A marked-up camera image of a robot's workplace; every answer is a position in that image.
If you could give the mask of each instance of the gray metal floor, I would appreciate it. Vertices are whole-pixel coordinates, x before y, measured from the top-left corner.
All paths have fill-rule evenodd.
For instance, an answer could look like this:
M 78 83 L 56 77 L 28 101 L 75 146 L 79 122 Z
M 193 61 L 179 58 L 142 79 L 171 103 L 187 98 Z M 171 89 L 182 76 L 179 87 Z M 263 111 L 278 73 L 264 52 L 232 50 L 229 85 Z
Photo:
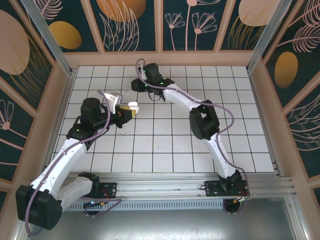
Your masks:
M 29 240 L 294 240 L 283 199 L 253 199 L 242 212 L 111 211 L 101 218 L 65 212 L 58 225 Z

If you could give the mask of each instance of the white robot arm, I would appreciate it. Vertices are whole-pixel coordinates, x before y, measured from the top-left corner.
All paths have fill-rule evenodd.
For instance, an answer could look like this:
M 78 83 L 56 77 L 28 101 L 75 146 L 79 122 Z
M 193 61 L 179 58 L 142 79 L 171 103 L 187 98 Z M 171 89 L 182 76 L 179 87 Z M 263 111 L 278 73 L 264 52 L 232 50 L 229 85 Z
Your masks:
M 130 121 L 139 107 L 136 102 L 130 102 L 128 106 L 120 106 L 122 95 L 104 93 L 110 106 L 110 125 L 122 128 L 123 124 Z M 73 127 L 69 130 L 66 140 L 49 166 L 29 186 L 21 185 L 15 193 L 18 218 L 24 221 L 26 218 L 27 205 L 38 189 L 32 202 L 28 222 L 47 230 L 52 229 L 59 221 L 61 214 L 70 204 L 88 194 L 96 196 L 100 188 L 100 180 L 97 175 L 82 172 L 67 186 L 61 188 L 66 177 L 77 161 L 89 150 L 96 138 L 80 143 L 102 129 L 108 118 L 106 108 L 97 98 L 87 98 L 81 106 L 79 116 Z

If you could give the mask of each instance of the dark teal wallpaper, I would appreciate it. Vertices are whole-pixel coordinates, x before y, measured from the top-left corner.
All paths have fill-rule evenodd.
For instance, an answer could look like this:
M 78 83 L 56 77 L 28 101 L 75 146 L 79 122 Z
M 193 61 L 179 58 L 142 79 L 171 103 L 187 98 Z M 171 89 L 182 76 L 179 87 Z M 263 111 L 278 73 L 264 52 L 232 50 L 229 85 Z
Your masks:
M 320 71 L 320 1 L 304 1 L 266 67 L 282 107 Z
M 290 4 L 290 7 L 289 7 L 289 10 L 286 12 L 284 18 L 282 19 L 280 25 L 278 26 L 277 30 L 275 31 L 274 35 L 272 36 L 269 44 L 266 46 L 264 52 L 262 53 L 262 57 L 265 58 L 266 54 L 268 53 L 271 45 L 274 43 L 274 40 L 276 38 L 276 36 L 279 34 L 281 28 L 283 27 L 284 23 L 286 22 L 288 16 L 290 15 L 292 9 L 294 8 L 294 6 L 296 5 L 298 0 L 292 0 L 291 4 Z
M 80 0 L 34 2 L 64 53 L 98 51 Z
M 313 191 L 314 191 L 315 197 L 318 201 L 318 204 L 320 206 L 320 187 L 313 189 Z
M 213 50 L 227 0 L 163 1 L 163 50 Z
M 90 0 L 106 52 L 155 51 L 154 0 Z
M 0 5 L 0 56 L 0 77 L 37 109 L 52 65 L 8 0 Z
M 33 120 L 0 90 L 0 179 L 13 179 Z
M 320 85 L 287 115 L 296 147 L 309 178 L 320 174 Z
M 253 50 L 277 3 L 274 0 L 236 0 L 221 50 Z
M 2 207 L 5 203 L 6 196 L 7 196 L 7 193 L 5 191 L 0 191 L 0 213 L 1 213 Z

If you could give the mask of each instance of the white grid floor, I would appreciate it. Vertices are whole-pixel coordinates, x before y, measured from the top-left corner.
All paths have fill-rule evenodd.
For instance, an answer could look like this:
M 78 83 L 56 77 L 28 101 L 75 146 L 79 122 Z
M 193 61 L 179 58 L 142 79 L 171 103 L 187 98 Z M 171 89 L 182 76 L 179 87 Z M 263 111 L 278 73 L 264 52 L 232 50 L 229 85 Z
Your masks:
M 244 66 L 160 66 L 164 78 L 200 100 L 209 99 L 234 114 L 222 135 L 230 160 L 249 173 L 274 172 L 251 84 Z M 122 104 L 138 102 L 135 119 L 123 128 L 111 126 L 97 139 L 72 172 L 210 173 L 214 162 L 205 145 L 192 135 L 189 113 L 173 103 L 151 101 L 131 90 L 134 66 L 80 66 L 63 119 L 54 156 L 62 147 L 85 98 L 103 100 L 97 90 L 121 93 Z M 220 129 L 230 116 L 216 108 Z

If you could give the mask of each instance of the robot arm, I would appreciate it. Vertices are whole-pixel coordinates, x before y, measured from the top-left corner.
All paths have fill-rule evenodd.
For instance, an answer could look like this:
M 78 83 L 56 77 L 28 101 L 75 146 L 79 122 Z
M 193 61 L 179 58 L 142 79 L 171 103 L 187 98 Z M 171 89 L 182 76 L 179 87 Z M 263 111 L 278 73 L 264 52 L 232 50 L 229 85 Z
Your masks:
M 130 121 L 139 111 L 136 102 L 130 102 L 128 106 L 120 106 L 122 95 L 117 93 L 104 93 L 110 106 L 110 125 L 122 128 L 123 124 Z M 59 221 L 63 211 L 79 198 L 90 194 L 96 196 L 100 188 L 100 180 L 97 175 L 89 172 L 82 172 L 67 186 L 61 188 L 66 177 L 77 164 L 77 161 L 89 150 L 96 140 L 79 143 L 95 136 L 107 122 L 108 112 L 96 98 L 87 98 L 81 106 L 79 116 L 73 127 L 69 130 L 66 140 L 49 166 L 29 186 L 21 185 L 15 193 L 18 218 L 24 221 L 26 218 L 27 205 L 34 191 L 38 192 L 32 202 L 28 221 L 31 224 L 52 229 Z
M 235 183 L 242 180 L 242 177 L 240 172 L 227 162 L 229 161 L 229 156 L 219 135 L 219 120 L 215 108 L 206 105 L 212 104 L 212 102 L 198 100 L 181 90 L 171 79 L 163 79 L 155 63 L 141 65 L 138 70 L 140 77 L 146 83 L 155 87 L 144 84 L 140 79 L 135 79 L 131 82 L 132 90 L 154 93 L 163 100 L 177 104 L 184 111 L 189 112 L 192 133 L 207 146 L 218 172 L 220 185 L 222 189 L 229 192 Z

